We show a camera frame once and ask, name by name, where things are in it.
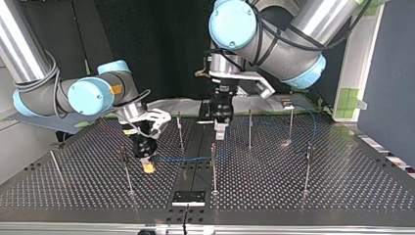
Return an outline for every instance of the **white panel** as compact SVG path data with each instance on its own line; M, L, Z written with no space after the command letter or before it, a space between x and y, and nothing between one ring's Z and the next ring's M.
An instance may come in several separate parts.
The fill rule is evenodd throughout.
M9 71L5 67L0 68L0 116L3 112L14 109L12 96L15 90Z
M360 100L363 98L383 9L384 5L381 5L375 16L363 17L347 41L333 114L335 121L357 121L358 119L359 110L354 112L352 119L336 118L340 89L357 88L359 89L357 98Z
M17 123L0 131L0 184L49 151L53 130Z

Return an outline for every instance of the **metal post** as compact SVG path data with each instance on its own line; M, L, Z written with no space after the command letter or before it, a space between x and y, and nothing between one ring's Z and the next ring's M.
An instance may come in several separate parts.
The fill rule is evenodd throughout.
M58 161L57 161L57 159L56 159L56 157L55 157L55 153L51 150L51 151L49 151L49 153L51 154L51 156L52 156L52 160L53 160L53 163L55 164L55 167L56 167L56 169L58 170L58 172L59 173L61 173L61 167L59 166L59 164L58 164Z
M219 194L219 192L217 191L217 185L216 185L216 146L213 144L211 144L211 165L212 165L212 169L213 169L213 195L217 195Z
M127 179L128 179L128 186L129 186L129 188L130 188L130 191L128 192L128 194L131 196L131 195L134 195L134 190L132 189L132 183L131 183L131 179L130 179L130 176L129 176L129 171L128 171L128 166L127 165L125 165L125 174L127 175Z
M182 134L182 132L181 132L181 122L180 122L180 119L181 119L181 115L180 115L180 112L178 112L177 113L177 128L179 129L179 137L180 137L180 148L182 149L182 150L184 150L184 146L183 146L183 134Z
M253 113L250 110L250 149L253 146L253 144L252 144L252 139L253 139L252 128L253 128Z
M292 134L293 134L293 120L294 120L294 109L291 109L291 116L290 116L290 136L289 136L289 142L292 141Z

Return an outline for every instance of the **blue cable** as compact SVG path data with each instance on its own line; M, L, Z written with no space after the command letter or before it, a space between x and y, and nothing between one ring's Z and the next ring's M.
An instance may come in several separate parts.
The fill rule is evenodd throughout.
M175 159L175 158L161 158L158 160L159 163L177 163L177 162L193 162L198 160L210 160L210 158L200 157L200 158L193 158L193 159Z
M304 109L304 110L306 110L310 113L310 115L311 115L311 117L314 121L314 130L313 130L313 134L312 134L312 137L311 137L311 140L310 140L310 143L312 144L314 142L315 136L317 134L317 120L315 119L315 115L310 109L308 109L304 106L301 106L301 105L298 105L298 104L293 104L293 106L300 107L300 108L302 108L302 109Z

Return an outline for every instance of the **vertical metal rod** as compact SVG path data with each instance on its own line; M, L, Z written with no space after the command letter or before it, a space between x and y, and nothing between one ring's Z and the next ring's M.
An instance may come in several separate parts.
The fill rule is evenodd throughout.
M125 165L125 174L127 175L127 179L128 179L128 186L130 188L129 194L133 195L134 194L134 190L132 189L132 183L131 183L131 178L129 176L129 171L128 171L128 166Z
M250 110L250 149L253 146L253 133L252 133L252 128L253 128L253 113Z
M181 115L180 115L180 112L178 112L177 113L177 128L179 129L179 137L180 137L180 148L182 149L182 150L184 150L184 146L183 146L183 134L182 134L182 132L181 132L181 122L180 122L180 119L181 119Z
M55 153L52 150L49 151L49 153L52 156L52 160L53 160L53 163L55 164L56 169L58 170L59 173L61 173L61 168L59 167L58 161L56 160Z
M211 165L213 169L213 195L217 195L219 192L217 191L217 185L216 185L216 146L215 144L211 144Z
M310 174L310 157L307 157L307 172L305 173L304 196L308 193L308 177Z
M294 109L291 109L291 116L290 116L290 136L289 136L289 141L291 141L291 137L293 134L293 120L294 120Z

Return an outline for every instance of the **black cable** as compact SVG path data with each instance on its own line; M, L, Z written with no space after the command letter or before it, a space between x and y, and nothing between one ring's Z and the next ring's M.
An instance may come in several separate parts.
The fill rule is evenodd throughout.
M338 46L339 44L341 44L342 42L344 42L345 40L348 39L348 37L351 35L354 28L357 26L357 24L359 23L361 18L366 13L366 11L369 8L372 1L373 0L367 0L366 4L363 6L362 10L360 11L359 15L357 16L356 20L354 20L354 22L351 24L350 28L348 29L347 34L345 36L343 36L342 38L340 38L339 40L337 40L336 42L331 43L330 45L328 45L326 47L308 47L308 46L304 46L304 45L298 44L296 42L293 42L293 41L279 35L278 33L274 32L268 25L266 25L266 23L263 23L262 18L259 18L258 25L263 24L263 28L265 28L274 37L278 38L279 40L281 40L281 41L283 41L283 42L285 42L285 43L287 43L291 46L300 48L300 49L305 50L305 51L324 51L324 50L328 50L328 49L333 49L333 48L335 48L336 46Z
M236 62L232 61L229 57L225 55L223 50L220 52L220 55L225 58L226 61L228 61L230 64L238 68L239 71L244 71L244 68L242 68L240 65L238 65Z
M259 60L260 50L262 49L263 27L262 27L262 20L261 20L260 12L254 5L252 5L252 8L254 9L255 17L258 22L258 33L259 33L259 39L258 39L258 45L256 47L255 57L254 57L253 62L250 63L251 66L254 66L257 64Z

